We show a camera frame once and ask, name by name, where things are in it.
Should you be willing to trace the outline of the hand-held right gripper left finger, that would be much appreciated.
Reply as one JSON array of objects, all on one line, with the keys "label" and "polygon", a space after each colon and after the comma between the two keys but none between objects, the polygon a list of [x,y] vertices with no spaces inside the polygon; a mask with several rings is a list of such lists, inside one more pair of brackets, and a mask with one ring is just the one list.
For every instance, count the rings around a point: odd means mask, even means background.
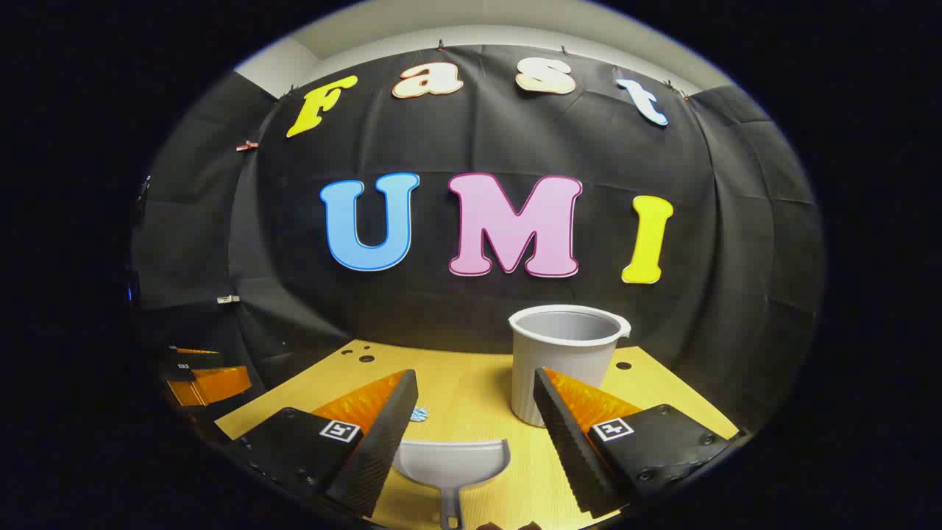
[{"label": "hand-held right gripper left finger", "polygon": [[306,506],[372,517],[417,399],[401,370],[314,411],[283,407],[236,437],[233,461]]}]

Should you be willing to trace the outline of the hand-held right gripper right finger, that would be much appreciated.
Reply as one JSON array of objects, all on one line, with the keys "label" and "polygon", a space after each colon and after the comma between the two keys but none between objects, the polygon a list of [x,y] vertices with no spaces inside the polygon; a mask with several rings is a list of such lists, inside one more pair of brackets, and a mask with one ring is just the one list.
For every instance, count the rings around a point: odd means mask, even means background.
[{"label": "hand-held right gripper right finger", "polygon": [[740,443],[671,405],[640,409],[546,367],[535,370],[533,399],[579,509],[593,517],[663,502]]}]

